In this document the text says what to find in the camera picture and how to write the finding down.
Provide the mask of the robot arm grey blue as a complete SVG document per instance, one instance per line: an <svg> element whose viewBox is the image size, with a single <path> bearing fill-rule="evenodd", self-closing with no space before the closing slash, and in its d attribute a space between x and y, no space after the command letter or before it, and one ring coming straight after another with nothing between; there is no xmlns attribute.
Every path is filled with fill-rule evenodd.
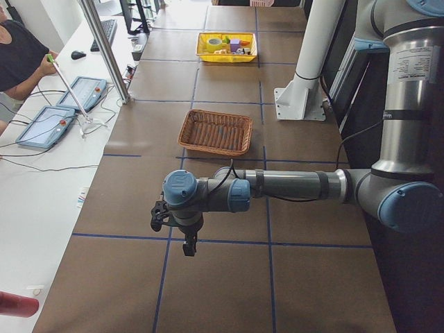
<svg viewBox="0 0 444 333"><path fill-rule="evenodd" d="M416 232L438 221L443 194L431 183L427 140L432 90L443 56L442 1L360 1L356 50L388 49L388 79L379 159L369 169L323 171L219 169L212 178L171 172L151 228L163 225L185 236L186 256L196 253L206 212L245 212L251 198L290 202L338 199L354 203L383 225Z"/></svg>

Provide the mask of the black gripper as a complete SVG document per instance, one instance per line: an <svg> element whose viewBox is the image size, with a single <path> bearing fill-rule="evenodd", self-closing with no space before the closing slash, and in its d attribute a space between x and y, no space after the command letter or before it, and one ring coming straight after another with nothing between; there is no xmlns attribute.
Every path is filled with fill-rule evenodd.
<svg viewBox="0 0 444 333"><path fill-rule="evenodd" d="M179 229L185 234L185 241L182 249L185 256L191 256L196 253L196 243L198 241L197 233L203 226L202 212L173 212L175 221Z"/></svg>

